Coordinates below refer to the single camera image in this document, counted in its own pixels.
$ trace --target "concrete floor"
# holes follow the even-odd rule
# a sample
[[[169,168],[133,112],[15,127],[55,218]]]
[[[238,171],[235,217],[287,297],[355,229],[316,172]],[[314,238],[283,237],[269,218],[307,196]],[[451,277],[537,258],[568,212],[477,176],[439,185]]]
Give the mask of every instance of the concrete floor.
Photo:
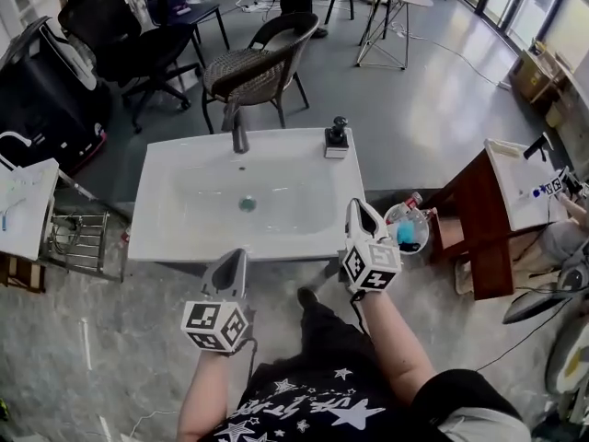
[[[222,0],[224,10],[235,1]],[[317,1],[321,17],[327,8],[320,5],[326,4]],[[357,5],[354,21],[346,10],[334,11],[329,37],[309,44],[299,70],[312,108],[300,110],[296,90],[288,91],[284,105],[289,127],[327,126],[336,115],[350,120],[368,191],[441,187],[479,152],[485,137],[526,143],[541,131],[541,122],[523,114],[512,94],[429,41],[411,42],[410,68],[404,73],[353,67],[367,10]],[[261,19],[261,14],[226,14],[232,46],[245,46]],[[514,60],[496,35],[456,0],[435,0],[434,9],[415,11],[411,30],[463,53],[492,80],[501,80]],[[205,57],[212,60],[224,50],[216,23],[204,23],[201,32]],[[394,51],[401,44],[391,34],[385,47]],[[185,56],[189,60],[193,53]],[[200,95],[199,87],[190,91],[194,104],[186,112],[175,112],[175,103],[166,97],[154,98],[140,135],[133,135],[128,113],[117,105],[107,145],[76,178],[105,199],[132,201],[147,144],[205,134]],[[222,106],[212,105],[211,113],[218,126]],[[260,129],[279,127],[271,105],[252,109],[251,116]],[[110,257],[117,253],[120,246]],[[257,363],[297,352],[301,311],[295,290],[302,284],[319,286],[322,302],[355,322],[341,285],[318,278],[323,265],[251,266],[248,301],[258,311]],[[475,303],[455,294],[449,265],[405,265],[390,295],[438,370],[483,366],[549,316],[503,326],[511,297]],[[200,279],[159,264],[130,262],[120,285],[50,270],[46,286],[41,296],[0,288],[5,323],[0,331],[0,397],[13,418],[0,425],[0,434],[39,433],[53,442],[127,442],[141,417],[160,412],[144,419],[133,439],[174,440],[176,412],[198,358],[179,323],[184,303],[202,297]],[[573,312],[569,305],[516,350],[482,370],[529,424],[549,401],[544,366],[557,329]],[[231,359],[234,406],[245,387],[249,356],[246,348]]]
[[[222,11],[235,8],[236,0],[218,1]],[[314,3],[321,21],[328,4],[329,0]],[[311,109],[303,110],[294,88],[286,91],[283,105],[288,127],[330,126],[335,116],[348,118],[368,191],[440,188],[478,154],[486,137],[529,143],[544,129],[544,123],[522,110],[512,93],[484,80],[459,56],[432,43],[459,52],[490,80],[503,79],[515,55],[464,4],[434,0],[433,8],[411,11],[411,32],[430,41],[410,41],[410,67],[404,72],[354,66],[369,6],[357,3],[356,19],[350,21],[347,5],[346,0],[338,2],[342,9],[332,14],[329,36],[311,41],[302,58],[298,72]],[[272,11],[269,17],[277,15],[278,11]],[[227,13],[224,22],[232,48],[245,47],[263,18],[263,14],[239,10]],[[207,61],[225,51],[215,20],[203,23],[201,34]],[[382,44],[402,54],[404,40],[395,33],[389,32]],[[195,58],[191,47],[183,54],[185,61]],[[373,51],[366,61],[385,60]],[[186,112],[177,110],[178,103],[168,95],[154,97],[139,135],[133,134],[130,113],[117,97],[109,140],[76,179],[102,198],[133,201],[149,143],[208,134],[201,90],[200,86],[189,90],[193,104]],[[218,131],[223,105],[209,107]],[[249,117],[252,129],[280,127],[270,103],[251,108]]]

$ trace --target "white star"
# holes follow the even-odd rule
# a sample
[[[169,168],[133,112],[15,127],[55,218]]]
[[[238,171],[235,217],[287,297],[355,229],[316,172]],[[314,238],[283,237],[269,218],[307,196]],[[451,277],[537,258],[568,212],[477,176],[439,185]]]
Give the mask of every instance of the white star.
[[[254,434],[254,431],[246,427],[247,423],[248,421],[244,421],[243,423],[239,424],[229,423],[226,430],[217,432],[215,435],[222,436],[223,434],[227,434],[229,436],[230,442],[237,442],[239,440],[239,436],[243,434]]]
[[[294,390],[296,388],[296,385],[291,385],[288,382],[288,378],[285,378],[283,381],[274,381],[274,385],[276,385],[276,391],[274,394],[281,394],[285,391]]]
[[[296,423],[296,428],[301,432],[305,432],[309,428],[309,424],[307,424],[306,420],[303,419],[302,421]]]
[[[341,370],[336,370],[335,371],[335,377],[334,378],[341,377],[341,379],[345,381],[346,377],[348,375],[350,375],[351,373],[352,372],[350,370],[348,370],[347,368],[342,368]]]
[[[366,404],[368,404],[368,400],[361,400],[354,404],[350,409],[328,409],[330,413],[333,413],[340,418],[332,425],[348,423],[349,425],[353,425],[356,429],[364,431],[366,428],[366,419],[373,414],[385,410],[385,408],[366,409]]]
[[[260,438],[251,438],[248,436],[243,436],[243,438],[246,439],[246,442],[272,442],[271,440],[268,439],[268,433],[264,433],[264,435]]]

